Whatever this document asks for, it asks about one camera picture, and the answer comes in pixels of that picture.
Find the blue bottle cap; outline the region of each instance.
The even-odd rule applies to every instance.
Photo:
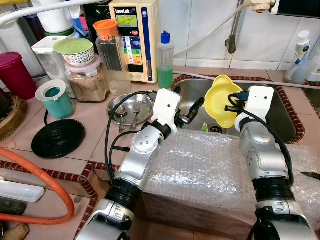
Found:
[[[163,33],[161,33],[161,43],[162,44],[170,43],[170,33],[166,31],[163,31]]]

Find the digital display screen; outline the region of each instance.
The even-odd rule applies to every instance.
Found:
[[[118,27],[120,28],[137,28],[137,16],[136,15],[122,15],[116,16],[118,21]]]

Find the orange lid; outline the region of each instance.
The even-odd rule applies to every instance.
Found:
[[[110,40],[118,34],[118,22],[116,20],[101,20],[93,24],[96,34],[101,40]]]

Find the teal cup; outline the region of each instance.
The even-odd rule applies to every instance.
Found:
[[[75,111],[74,104],[66,91],[66,84],[62,80],[46,82],[35,92],[35,97],[56,119],[70,117]]]

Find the green bowl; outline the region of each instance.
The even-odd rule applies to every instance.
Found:
[[[95,58],[94,45],[84,38],[66,38],[58,41],[53,50],[62,54],[64,60],[73,66],[83,67]]]

